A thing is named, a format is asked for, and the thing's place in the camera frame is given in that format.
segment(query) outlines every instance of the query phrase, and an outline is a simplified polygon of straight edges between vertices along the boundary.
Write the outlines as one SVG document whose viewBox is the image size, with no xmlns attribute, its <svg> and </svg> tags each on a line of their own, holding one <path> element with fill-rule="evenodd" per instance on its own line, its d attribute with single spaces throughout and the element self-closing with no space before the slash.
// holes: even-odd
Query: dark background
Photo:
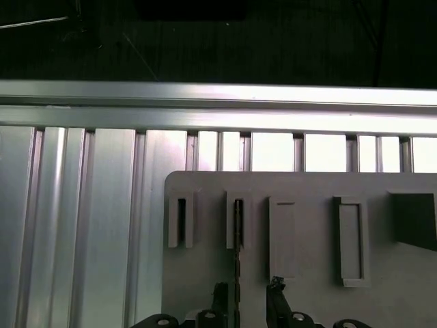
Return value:
<svg viewBox="0 0 437 328">
<path fill-rule="evenodd" d="M 0 29 L 0 79 L 437 87 L 435 0 L 62 1 L 2 1 L 0 25 L 70 19 Z"/>
</svg>

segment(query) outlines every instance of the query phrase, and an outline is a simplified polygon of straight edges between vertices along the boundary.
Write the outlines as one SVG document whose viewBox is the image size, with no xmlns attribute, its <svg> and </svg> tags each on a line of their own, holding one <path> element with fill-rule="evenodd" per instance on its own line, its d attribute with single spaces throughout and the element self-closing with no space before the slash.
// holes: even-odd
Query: metal tool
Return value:
<svg viewBox="0 0 437 328">
<path fill-rule="evenodd" d="M 267 327 L 268 328 L 324 328 L 315 323 L 305 313 L 293 312 L 282 291 L 285 288 L 284 279 L 273 277 L 266 288 Z M 371 328 L 357 320 L 345 319 L 334 324 L 333 328 Z"/>
<path fill-rule="evenodd" d="M 197 313 L 194 319 L 187 318 L 182 324 L 168 314 L 154 314 L 131 328 L 226 328 L 228 307 L 228 284 L 216 284 L 210 309 Z"/>
</svg>

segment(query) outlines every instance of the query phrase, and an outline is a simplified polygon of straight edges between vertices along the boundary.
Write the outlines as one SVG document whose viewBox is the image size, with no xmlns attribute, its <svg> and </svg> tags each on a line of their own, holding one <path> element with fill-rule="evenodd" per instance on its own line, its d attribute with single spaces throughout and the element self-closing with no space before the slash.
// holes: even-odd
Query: metal frame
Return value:
<svg viewBox="0 0 437 328">
<path fill-rule="evenodd" d="M 0 81 L 0 125 L 437 135 L 437 91 Z"/>
</svg>

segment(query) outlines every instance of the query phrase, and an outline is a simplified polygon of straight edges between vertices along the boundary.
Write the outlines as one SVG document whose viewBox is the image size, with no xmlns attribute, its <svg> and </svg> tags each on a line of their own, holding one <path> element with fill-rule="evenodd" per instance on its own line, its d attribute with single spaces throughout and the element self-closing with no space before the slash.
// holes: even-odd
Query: gray plastic board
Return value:
<svg viewBox="0 0 437 328">
<path fill-rule="evenodd" d="M 165 185 L 163 312 L 208 308 L 214 284 L 232 282 L 236 198 L 241 328 L 266 326 L 273 275 L 286 278 L 292 310 L 325 327 L 345 318 L 437 327 L 436 191 L 436 174 L 174 172 Z"/>
</svg>

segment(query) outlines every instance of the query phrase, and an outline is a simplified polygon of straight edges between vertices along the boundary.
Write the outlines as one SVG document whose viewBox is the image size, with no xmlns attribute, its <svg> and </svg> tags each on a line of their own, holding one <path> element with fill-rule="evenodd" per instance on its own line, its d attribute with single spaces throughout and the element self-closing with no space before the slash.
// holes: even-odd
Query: black block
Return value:
<svg viewBox="0 0 437 328">
<path fill-rule="evenodd" d="M 396 240 L 437 251 L 436 194 L 392 193 Z"/>
</svg>

